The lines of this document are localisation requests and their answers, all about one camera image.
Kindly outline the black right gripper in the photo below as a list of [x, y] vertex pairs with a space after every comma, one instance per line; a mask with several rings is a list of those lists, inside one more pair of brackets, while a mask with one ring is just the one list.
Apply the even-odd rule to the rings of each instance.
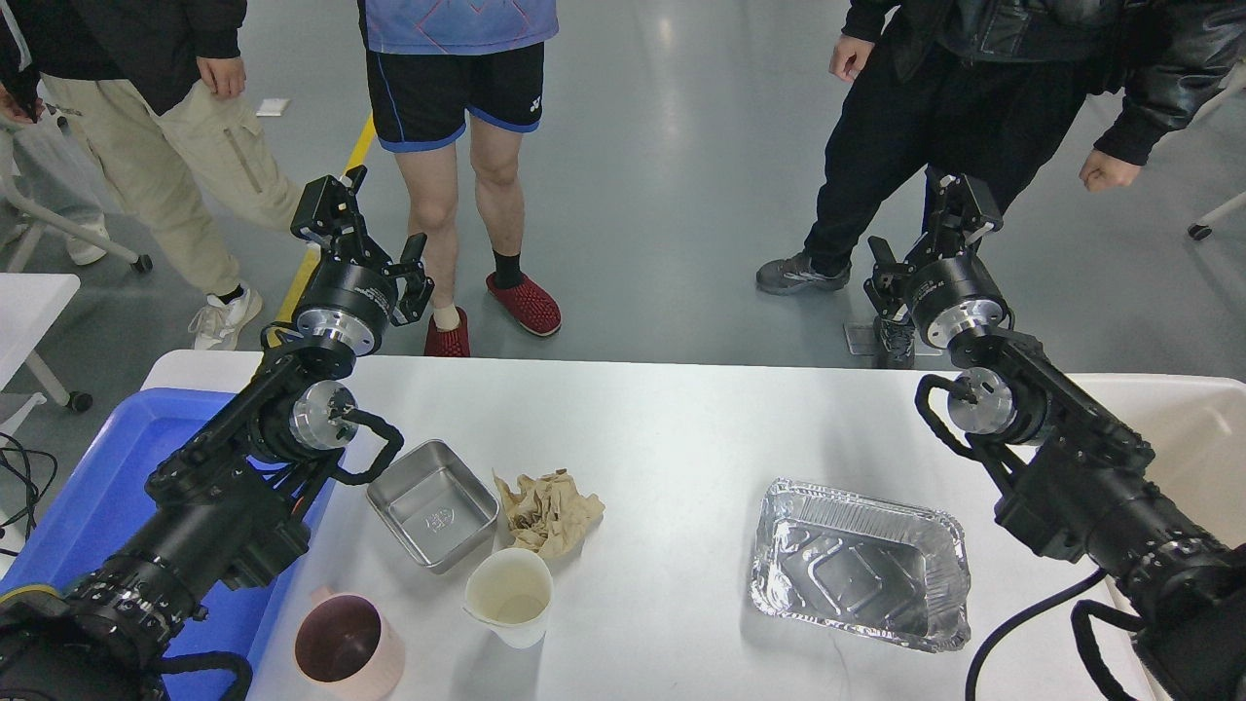
[[925, 234], [934, 261], [917, 268], [898, 261], [883, 237], [868, 237], [875, 258], [863, 284], [868, 301], [885, 318], [915, 322], [930, 347], [949, 347], [953, 337], [981, 325], [1002, 325], [1011, 308], [976, 254], [981, 240], [1003, 229], [1003, 215], [988, 183], [937, 167], [925, 171]]

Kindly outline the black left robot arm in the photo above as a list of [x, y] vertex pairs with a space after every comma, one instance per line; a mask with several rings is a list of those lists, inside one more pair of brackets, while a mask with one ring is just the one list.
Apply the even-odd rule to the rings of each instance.
[[27, 585], [2, 598], [5, 700], [164, 700], [164, 679], [224, 670], [240, 700], [253, 671], [237, 652], [168, 656], [216, 584], [267, 586], [309, 549], [307, 513], [328, 482], [379, 478], [402, 435], [344, 386], [392, 325], [417, 322], [434, 281], [424, 238], [391, 259], [368, 235], [365, 166], [308, 183], [290, 232], [320, 261], [280, 342], [249, 383], [148, 476], [155, 514], [61, 594]]

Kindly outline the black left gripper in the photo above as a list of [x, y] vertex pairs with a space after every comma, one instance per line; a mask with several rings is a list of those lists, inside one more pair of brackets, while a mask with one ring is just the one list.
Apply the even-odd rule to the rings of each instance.
[[366, 173], [355, 166], [341, 177], [308, 182], [290, 222], [293, 237], [330, 254], [295, 306], [295, 331], [334, 339], [358, 356], [375, 354], [388, 327], [417, 322], [434, 293], [422, 265], [425, 234], [407, 237], [397, 261], [365, 259], [366, 225], [356, 195]]

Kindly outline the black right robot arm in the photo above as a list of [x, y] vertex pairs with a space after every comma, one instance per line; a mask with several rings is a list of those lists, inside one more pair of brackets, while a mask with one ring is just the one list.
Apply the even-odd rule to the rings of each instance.
[[[1241, 700], [1244, 549], [1224, 547], [1148, 482], [1148, 440], [1055, 369], [1037, 337], [1011, 327], [1013, 311], [977, 253], [1002, 227], [987, 183], [934, 167], [926, 181], [922, 237], [903, 259], [871, 237], [875, 266], [863, 285], [881, 318], [915, 322], [961, 369], [958, 379], [921, 379], [918, 413], [939, 442], [986, 467], [1001, 489], [998, 525], [1037, 555], [1096, 564], [1094, 576], [1024, 609], [997, 635], [1077, 601], [1074, 642], [1105, 699], [1126, 691], [1103, 661], [1093, 618], [1130, 634], [1170, 699]], [[1105, 576], [1130, 611], [1079, 600]]]

